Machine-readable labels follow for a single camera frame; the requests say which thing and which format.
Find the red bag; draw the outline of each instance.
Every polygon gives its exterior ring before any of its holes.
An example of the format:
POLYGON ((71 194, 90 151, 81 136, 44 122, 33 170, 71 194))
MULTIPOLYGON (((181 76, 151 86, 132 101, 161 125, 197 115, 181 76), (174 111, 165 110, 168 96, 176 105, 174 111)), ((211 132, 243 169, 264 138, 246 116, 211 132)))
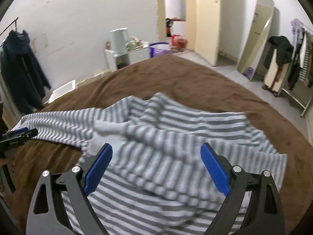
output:
POLYGON ((172 46, 176 47, 177 43, 176 43, 176 40, 175 40, 175 37, 179 36, 179 34, 174 34, 172 35, 172 46))
POLYGON ((175 38, 176 47, 178 48, 185 48, 187 44, 187 39, 185 36, 178 36, 175 38))

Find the clothes rack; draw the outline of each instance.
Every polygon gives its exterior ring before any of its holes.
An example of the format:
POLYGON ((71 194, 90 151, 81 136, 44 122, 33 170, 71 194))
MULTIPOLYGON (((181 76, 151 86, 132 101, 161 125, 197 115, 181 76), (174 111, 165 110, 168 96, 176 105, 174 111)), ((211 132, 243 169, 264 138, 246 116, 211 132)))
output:
MULTIPOLYGON (((303 27, 306 31, 310 32, 310 33, 313 35, 313 30, 311 30, 308 26, 306 26, 305 24, 303 24, 302 27, 303 27)), ((297 42, 297 40, 298 40, 298 30, 295 31, 295 40, 296 40, 295 42, 297 42)), ((293 61, 294 61, 295 52, 296 52, 296 47, 297 47, 297 45, 296 45, 296 43, 294 43, 294 50, 293 50, 293 53, 292 53, 292 59, 291 59, 291 62, 290 62, 290 64, 289 64, 288 71, 287 71, 287 73, 286 73, 286 75, 285 75, 285 77, 284 77, 283 83, 281 84, 281 88, 279 89, 279 91, 278 91, 278 93, 277 93, 277 96, 279 96, 282 91, 284 91, 284 93, 288 94, 288 96, 290 96, 293 100, 295 100, 295 101, 304 109, 303 112, 301 113, 301 117, 303 117, 304 114, 305 114, 305 112, 307 111, 307 109, 308 109, 308 107, 309 107, 311 101, 312 101, 313 94, 310 96, 308 102, 307 102, 307 103, 304 103, 304 102, 301 101, 291 90, 289 90, 288 87, 285 86, 286 81, 287 81, 287 79, 289 78, 290 73, 291 73, 291 70, 292 70, 292 63, 293 63, 293 61)))
POLYGON ((15 24, 14 30, 17 31, 17 30, 18 30, 18 23, 17 23, 17 21, 18 21, 18 17, 17 17, 15 20, 13 20, 13 21, 0 33, 0 36, 1 36, 2 34, 4 34, 4 32, 5 32, 10 26, 12 26, 13 24, 15 24))

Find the bed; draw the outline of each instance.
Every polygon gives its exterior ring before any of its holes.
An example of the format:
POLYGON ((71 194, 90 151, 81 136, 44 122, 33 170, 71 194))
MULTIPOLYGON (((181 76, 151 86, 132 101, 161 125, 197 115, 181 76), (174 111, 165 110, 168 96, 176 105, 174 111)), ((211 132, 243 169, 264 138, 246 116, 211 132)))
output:
MULTIPOLYGON (((263 130, 281 154, 288 155, 280 192, 287 234, 309 229, 313 200, 313 148, 304 136, 268 103, 213 70, 168 55, 125 67, 84 85, 49 104, 42 111, 106 108, 135 95, 149 99, 157 92, 191 108, 212 112, 245 112, 251 124, 263 130)), ((30 140, 14 156, 17 191, 6 198, 20 229, 26 231, 28 208, 40 174, 68 171, 77 162, 79 149, 30 140)))

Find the metal rack pole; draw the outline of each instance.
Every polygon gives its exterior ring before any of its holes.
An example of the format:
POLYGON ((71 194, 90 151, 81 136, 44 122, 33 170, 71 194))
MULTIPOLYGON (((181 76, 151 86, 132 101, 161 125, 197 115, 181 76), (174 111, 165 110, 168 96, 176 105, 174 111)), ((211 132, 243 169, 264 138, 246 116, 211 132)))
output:
POLYGON ((17 20, 18 20, 18 17, 12 21, 12 23, 10 23, 1 33, 0 33, 0 36, 13 24, 15 24, 15 31, 17 31, 18 29, 18 25, 17 25, 17 20))
MULTIPOLYGON (((313 30, 311 30, 311 29, 310 29, 309 27, 307 27, 305 24, 303 24, 303 26, 304 26, 305 28, 307 28, 307 30, 309 30, 309 31, 311 32, 311 34, 313 34, 313 30)), ((303 110, 303 112, 302 112, 302 114, 301 114, 301 117, 303 117, 304 114, 305 114, 305 112, 306 112, 306 110, 308 109, 308 107, 309 107, 309 105, 310 105, 312 99, 313 99, 313 94, 312 94, 311 97, 309 98, 307 104, 302 104, 302 102, 300 102, 300 101, 297 99, 296 96, 293 96, 293 94, 290 93, 291 91, 289 91, 288 89, 285 88, 286 81, 287 81, 287 79, 289 78, 290 72, 291 72, 291 70, 292 70, 292 64, 293 64, 293 60, 294 60, 294 58, 295 58, 295 51, 296 51, 296 48, 297 48, 297 43, 298 43, 298 30, 297 30, 296 33, 295 33, 295 43, 294 43, 294 49, 293 49, 293 52, 292 52, 292 59, 291 59, 291 62, 290 62, 290 64, 289 64, 287 73, 286 73, 286 75, 285 75, 285 77, 284 77, 284 79, 283 79, 281 88, 279 89, 277 95, 279 96, 280 93, 281 93, 281 91, 286 92, 292 99, 294 99, 298 104, 301 105, 301 107, 304 108, 304 110, 303 110)))

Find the gray and white striped cloth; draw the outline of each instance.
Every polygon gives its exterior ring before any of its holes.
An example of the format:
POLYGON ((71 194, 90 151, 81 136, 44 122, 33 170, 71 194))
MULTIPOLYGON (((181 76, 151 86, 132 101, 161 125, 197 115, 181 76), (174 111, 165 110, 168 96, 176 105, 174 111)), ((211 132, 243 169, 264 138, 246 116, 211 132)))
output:
POLYGON ((311 40, 311 34, 309 32, 306 33, 306 42, 304 42, 303 40, 303 44, 302 45, 305 45, 306 47, 306 54, 304 56, 304 62, 303 62, 303 68, 300 69, 300 72, 299 72, 299 81, 302 81, 304 82, 305 79, 306 79, 306 76, 307 74, 309 73, 308 71, 308 62, 309 62, 309 43, 310 43, 310 40, 311 40))
MULTIPOLYGON (((104 110, 34 113, 22 118, 24 126, 37 128, 38 139, 81 147, 78 164, 112 144, 112 161, 88 199, 116 235, 205 232, 224 196, 201 161, 204 142, 248 172, 271 171, 278 189, 287 163, 244 113, 195 110, 162 93, 147 101, 129 96, 104 110)), ((67 193, 63 199, 74 230, 83 233, 67 193)), ((232 232, 248 201, 246 194, 232 232)))

